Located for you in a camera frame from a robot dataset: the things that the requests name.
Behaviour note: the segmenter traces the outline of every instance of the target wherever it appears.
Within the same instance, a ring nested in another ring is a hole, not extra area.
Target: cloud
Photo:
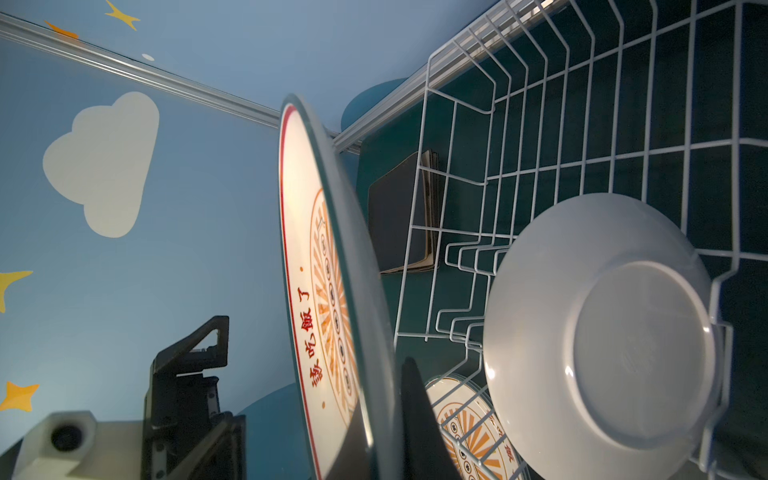
[[[111,106],[78,113],[72,131],[45,151],[48,181],[83,205],[88,226],[99,235],[122,237],[136,223],[159,123],[152,99],[132,91]]]

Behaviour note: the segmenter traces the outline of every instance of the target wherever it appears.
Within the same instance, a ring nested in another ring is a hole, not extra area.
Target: white wire dish rack
[[[419,157],[441,154],[439,168],[419,169],[442,179],[442,210],[439,227],[413,224],[414,188],[409,247],[413,230],[436,231],[441,260],[420,274],[409,274],[406,261],[397,350],[406,339],[461,346],[464,358],[442,376],[471,365],[468,380],[484,385],[485,301],[516,235],[565,198],[631,195],[678,224],[713,274],[709,315],[725,334],[724,381],[691,460],[709,478],[742,478],[723,472],[711,451],[730,404],[733,328],[722,320],[732,320],[720,311],[723,285],[744,261],[768,261],[766,211],[752,208],[768,204],[768,101],[758,92],[760,72],[768,73],[766,16],[768,2],[757,0],[502,1],[479,19],[482,31],[474,22],[430,55],[411,120],[420,118]],[[446,58],[468,69],[447,78]],[[462,295],[441,295],[457,278]],[[421,296],[425,311],[411,309],[409,296]],[[467,448],[473,432],[444,435],[497,478],[488,454]]]

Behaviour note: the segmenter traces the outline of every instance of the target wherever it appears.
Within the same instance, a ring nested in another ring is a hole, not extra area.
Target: black circular hole
[[[83,432],[74,425],[63,425],[51,434],[51,443],[59,452],[77,450],[83,444]]]

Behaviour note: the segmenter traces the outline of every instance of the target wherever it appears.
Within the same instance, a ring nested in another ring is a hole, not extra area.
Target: plate
[[[376,258],[324,127],[294,95],[283,106],[279,170],[286,305],[315,476],[400,478],[402,416]]]
[[[717,400],[709,296],[680,229],[633,198],[574,197],[528,225],[483,336],[488,390],[529,465],[547,480],[675,473]]]
[[[440,403],[433,406],[435,417],[438,424],[443,423],[449,417],[450,422],[443,428],[448,430],[454,437],[460,439],[478,421],[483,419],[491,411],[489,401],[484,395],[477,396],[472,403],[467,405],[458,415],[454,415],[462,405],[467,403],[479,391],[472,382],[466,382],[460,385],[465,379],[461,376],[453,375],[444,379],[434,379],[427,382],[427,396],[429,401],[434,403],[443,396],[449,394]],[[504,436],[504,429],[499,422],[496,414],[491,414],[475,432],[472,433],[464,442],[464,446],[477,458],[482,458],[488,453],[488,450]],[[479,471],[473,461],[471,461],[464,452],[457,449],[452,442],[443,437],[445,447],[453,460],[455,467],[461,472],[464,480],[491,480],[488,476]],[[520,465],[517,452],[512,447],[509,439],[503,440],[492,454],[485,460],[485,465],[496,474],[496,478],[506,480],[515,473]]]

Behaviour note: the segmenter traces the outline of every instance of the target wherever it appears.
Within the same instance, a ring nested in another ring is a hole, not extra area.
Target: metal strip
[[[272,128],[280,126],[280,112],[277,110],[187,80],[85,41],[59,35],[47,28],[1,12],[0,38],[131,79],[258,124]],[[333,131],[328,131],[328,134],[331,137],[338,135]],[[350,143],[346,150],[359,154],[359,143]]]
[[[565,5],[567,0],[546,0],[542,5],[548,12],[554,12]],[[523,20],[529,28],[543,20],[541,12],[538,10],[533,0],[510,0],[508,3]],[[504,42],[496,34],[493,24],[504,34],[506,38],[514,38],[522,35],[519,24],[512,17],[505,0],[500,0],[493,5],[485,15],[481,15],[474,20],[467,28],[462,29],[452,40],[438,48],[439,52],[436,58],[432,59],[429,86],[440,88],[456,78],[461,72],[472,67],[472,61],[464,56],[464,53],[458,48],[450,48],[449,43],[455,41],[462,48],[468,51],[476,61],[482,61],[487,55],[484,48],[468,32],[473,31],[490,51],[503,46]],[[355,123],[351,124],[338,137],[334,139],[336,149],[343,150],[349,145],[360,141],[367,134],[400,115],[403,111],[419,103],[424,97],[424,83],[426,80],[427,65],[422,66],[408,80],[404,81],[392,93],[384,97],[377,105],[371,108],[367,113],[360,117]]]

